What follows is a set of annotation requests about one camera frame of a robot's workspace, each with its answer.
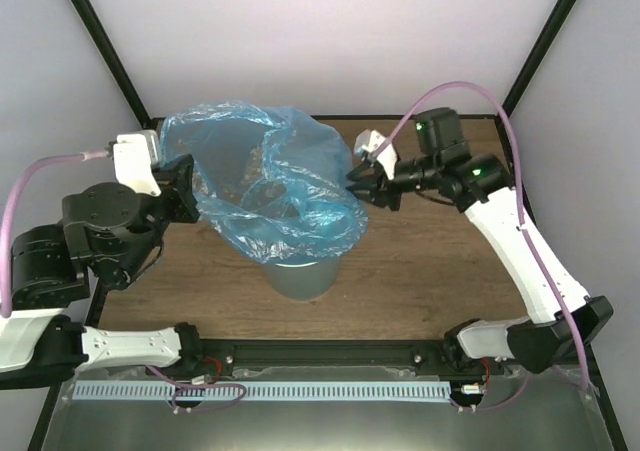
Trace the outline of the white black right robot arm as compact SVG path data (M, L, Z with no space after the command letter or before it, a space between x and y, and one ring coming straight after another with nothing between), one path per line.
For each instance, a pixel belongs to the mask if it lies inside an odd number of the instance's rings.
M471 320L450 330L447 367L458 374L480 358L514 360L540 374L590 344L613 315L604 296L592 297L566 270L526 212L514 180L492 153L474 155L459 115L436 108L415 119L420 156L403 159L376 130L361 132L361 163L347 176L350 191L379 208L399 209L406 193L435 190L488 241L526 307L517 320Z

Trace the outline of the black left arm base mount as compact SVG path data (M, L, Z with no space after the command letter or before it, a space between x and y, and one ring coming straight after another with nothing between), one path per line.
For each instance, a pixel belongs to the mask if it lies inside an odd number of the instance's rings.
M230 378L235 363L234 343L229 340L203 339L201 347L198 361L192 357L181 358L168 367L158 367L158 370L173 380L187 380L205 374Z

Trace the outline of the blue translucent plastic trash bag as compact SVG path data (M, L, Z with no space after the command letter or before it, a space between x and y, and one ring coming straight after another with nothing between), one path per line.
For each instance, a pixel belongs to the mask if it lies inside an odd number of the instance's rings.
M349 148L298 108L199 104L165 117L160 146L166 161L193 157L201 217L258 263L340 257L367 230L368 213L347 189Z

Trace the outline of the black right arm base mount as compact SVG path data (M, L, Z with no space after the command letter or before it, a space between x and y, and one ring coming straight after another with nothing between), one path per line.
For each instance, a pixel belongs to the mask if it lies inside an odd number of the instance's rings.
M488 373L491 370L489 361L486 358L469 357L458 340L460 331L478 322L479 319L470 319L450 328L441 339L421 341L411 351L414 365L418 369L434 369L437 374L441 374L445 368L456 376Z

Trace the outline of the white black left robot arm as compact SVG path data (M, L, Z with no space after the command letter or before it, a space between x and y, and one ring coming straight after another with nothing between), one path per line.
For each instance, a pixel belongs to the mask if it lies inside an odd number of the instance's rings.
M3 250L2 298L13 306L1 320L1 387L43 388L95 369L154 366L191 375L204 363L197 328L186 322L155 331L105 331L66 315L99 291L125 290L164 250L172 223L199 219L192 192L194 160L178 157L152 176L157 193L116 182L65 197L61 219L18 236Z

